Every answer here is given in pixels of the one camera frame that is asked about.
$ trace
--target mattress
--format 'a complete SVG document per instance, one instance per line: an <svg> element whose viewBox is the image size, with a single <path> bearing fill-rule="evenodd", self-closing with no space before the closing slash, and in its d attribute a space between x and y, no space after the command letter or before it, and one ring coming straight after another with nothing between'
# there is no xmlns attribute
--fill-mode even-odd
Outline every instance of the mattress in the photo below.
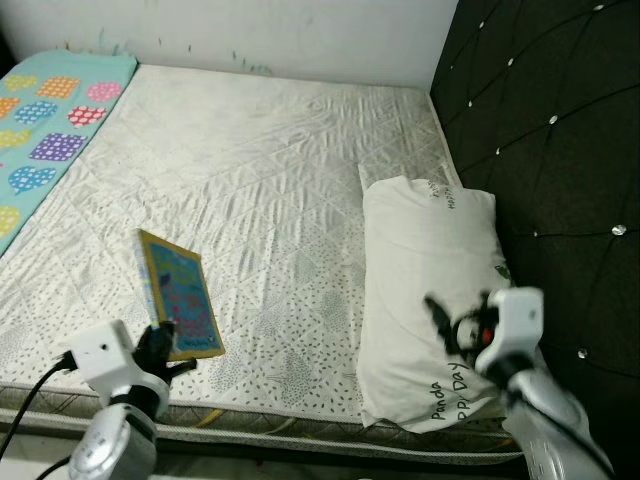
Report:
<svg viewBox="0 0 640 480"><path fill-rule="evenodd" d="M120 318L137 338L149 324L130 235L142 228L201 253L227 351L174 381L162 435L430 461L517 455L496 419L433 435L361 426L358 164L377 158L457 178L422 91L141 66L0 259L0 408L16 408L73 332ZM212 408L215 421L190 428ZM34 404L60 428L97 409L77 372Z"/></svg>

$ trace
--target floor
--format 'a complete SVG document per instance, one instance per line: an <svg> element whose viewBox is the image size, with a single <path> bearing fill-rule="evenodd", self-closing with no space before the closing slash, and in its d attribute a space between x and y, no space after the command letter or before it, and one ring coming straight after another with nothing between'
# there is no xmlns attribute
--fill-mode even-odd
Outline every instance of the floor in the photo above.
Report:
<svg viewBox="0 0 640 480"><path fill-rule="evenodd" d="M0 478L33 480L47 467L69 455L77 442L33 435L13 438L5 458L0 463ZM159 459L153 480L468 480L488 477L459 477L451 475L416 474L410 472L380 472L264 462L254 460L166 455ZM66 480L66 467L60 468L47 480Z"/></svg>

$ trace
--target colorful blanket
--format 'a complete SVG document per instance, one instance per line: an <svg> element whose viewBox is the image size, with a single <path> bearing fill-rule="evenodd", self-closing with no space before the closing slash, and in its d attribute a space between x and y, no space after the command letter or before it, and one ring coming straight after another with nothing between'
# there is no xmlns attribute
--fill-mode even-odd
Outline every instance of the colorful blanket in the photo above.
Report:
<svg viewBox="0 0 640 480"><path fill-rule="evenodd" d="M0 82L0 255L65 174L136 67L133 57L38 53Z"/></svg>

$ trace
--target pillow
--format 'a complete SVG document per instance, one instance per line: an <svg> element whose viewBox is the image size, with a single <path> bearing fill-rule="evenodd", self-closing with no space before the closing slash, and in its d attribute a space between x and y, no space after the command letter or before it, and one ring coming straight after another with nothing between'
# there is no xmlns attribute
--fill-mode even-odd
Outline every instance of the pillow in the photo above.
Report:
<svg viewBox="0 0 640 480"><path fill-rule="evenodd" d="M446 354L422 306L431 294L454 320L479 305L482 291L509 286L494 207L489 193L405 177L365 192L357 367L365 426L387 419L422 433L483 412L502 416L496 388Z"/></svg>

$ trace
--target picture book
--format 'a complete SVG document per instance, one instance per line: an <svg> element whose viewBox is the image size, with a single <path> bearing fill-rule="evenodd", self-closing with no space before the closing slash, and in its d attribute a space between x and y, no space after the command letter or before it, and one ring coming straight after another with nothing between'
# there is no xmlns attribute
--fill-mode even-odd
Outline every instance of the picture book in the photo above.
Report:
<svg viewBox="0 0 640 480"><path fill-rule="evenodd" d="M222 355L224 346L207 291L200 256L144 230L136 255L152 325L175 324L169 360Z"/></svg>

